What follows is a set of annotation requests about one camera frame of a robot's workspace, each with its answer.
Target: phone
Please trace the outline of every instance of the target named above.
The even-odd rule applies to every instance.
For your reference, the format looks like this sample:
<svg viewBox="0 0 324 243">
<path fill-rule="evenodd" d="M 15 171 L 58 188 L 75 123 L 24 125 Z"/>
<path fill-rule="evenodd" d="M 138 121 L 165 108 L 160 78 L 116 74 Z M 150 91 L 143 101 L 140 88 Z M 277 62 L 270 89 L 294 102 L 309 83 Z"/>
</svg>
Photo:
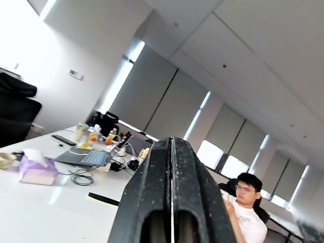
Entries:
<svg viewBox="0 0 324 243">
<path fill-rule="evenodd" d="M 226 191 L 224 191 L 224 190 L 221 189 L 221 194 L 222 194 L 223 199 L 229 201 L 229 194 L 228 194 L 228 192 L 226 192 Z"/>
<path fill-rule="evenodd" d="M 63 138 L 62 136 L 59 136 L 59 135 L 52 135 L 53 138 L 63 142 L 63 143 L 66 143 L 67 145 L 70 145 L 70 146 L 75 146 L 76 143 L 70 141 L 70 140 L 67 140 L 66 138 Z"/>
</svg>

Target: purple tissue box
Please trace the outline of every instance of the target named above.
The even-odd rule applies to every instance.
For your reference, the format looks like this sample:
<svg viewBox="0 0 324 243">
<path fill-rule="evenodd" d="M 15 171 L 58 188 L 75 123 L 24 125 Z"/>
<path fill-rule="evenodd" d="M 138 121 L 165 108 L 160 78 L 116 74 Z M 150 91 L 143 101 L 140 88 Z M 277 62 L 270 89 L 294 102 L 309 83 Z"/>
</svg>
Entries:
<svg viewBox="0 0 324 243">
<path fill-rule="evenodd" d="M 45 157 L 47 167 L 23 156 L 19 166 L 19 181 L 39 185 L 52 185 L 58 172 L 52 158 Z"/>
</svg>

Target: roller blind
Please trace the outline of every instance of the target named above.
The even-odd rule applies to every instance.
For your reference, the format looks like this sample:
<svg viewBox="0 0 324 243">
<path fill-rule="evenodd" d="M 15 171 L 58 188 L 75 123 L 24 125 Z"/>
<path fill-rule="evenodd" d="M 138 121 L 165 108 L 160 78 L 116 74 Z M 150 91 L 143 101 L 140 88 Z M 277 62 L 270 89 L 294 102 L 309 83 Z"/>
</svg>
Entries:
<svg viewBox="0 0 324 243">
<path fill-rule="evenodd" d="M 40 15 L 48 0 L 27 0 L 35 12 Z"/>
<path fill-rule="evenodd" d="M 227 105 L 223 105 L 208 132 L 206 140 L 228 153 L 243 122 L 242 116 Z"/>
<path fill-rule="evenodd" d="M 158 139 L 182 138 L 206 93 L 201 85 L 178 71 L 145 132 Z"/>
<path fill-rule="evenodd" d="M 262 178 L 263 189 L 272 194 L 280 175 L 282 174 L 288 158 L 276 152 Z"/>
<path fill-rule="evenodd" d="M 298 162 L 292 160 L 289 161 L 274 194 L 285 199 L 286 201 L 290 201 L 297 184 L 303 175 L 305 167 L 305 165 Z"/>
<path fill-rule="evenodd" d="M 252 123 L 246 121 L 233 144 L 230 155 L 251 166 L 265 135 L 264 132 L 260 131 Z"/>
<path fill-rule="evenodd" d="M 145 46 L 109 111 L 143 130 L 176 69 L 150 47 Z"/>
</svg>

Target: cup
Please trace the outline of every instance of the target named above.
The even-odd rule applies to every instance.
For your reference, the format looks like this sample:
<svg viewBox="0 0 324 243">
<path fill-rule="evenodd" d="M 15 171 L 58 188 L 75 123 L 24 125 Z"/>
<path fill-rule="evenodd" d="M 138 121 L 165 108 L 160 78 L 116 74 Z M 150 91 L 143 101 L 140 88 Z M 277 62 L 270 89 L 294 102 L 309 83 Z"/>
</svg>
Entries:
<svg viewBox="0 0 324 243">
<path fill-rule="evenodd" d="M 74 140 L 79 142 L 85 133 L 86 130 L 88 130 L 89 126 L 84 123 L 79 123 L 76 126 L 75 132 L 74 132 Z"/>
<path fill-rule="evenodd" d="M 0 153 L 0 169 L 6 169 L 11 166 L 17 157 L 9 153 Z"/>
</svg>

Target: light switch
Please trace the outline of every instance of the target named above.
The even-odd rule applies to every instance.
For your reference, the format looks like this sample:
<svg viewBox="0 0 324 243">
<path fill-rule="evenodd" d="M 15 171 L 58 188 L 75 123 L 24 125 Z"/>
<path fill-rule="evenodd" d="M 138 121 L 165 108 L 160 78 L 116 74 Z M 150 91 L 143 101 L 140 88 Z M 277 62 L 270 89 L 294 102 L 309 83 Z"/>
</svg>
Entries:
<svg viewBox="0 0 324 243">
<path fill-rule="evenodd" d="M 74 70 L 72 70 L 72 69 L 70 69 L 69 74 L 70 74 L 72 77 L 75 77 L 75 78 L 77 78 L 77 79 L 79 79 L 79 80 L 82 80 L 82 79 L 83 79 L 83 75 L 82 75 L 82 74 L 80 74 L 80 73 L 78 73 L 77 71 L 74 71 Z"/>
</svg>

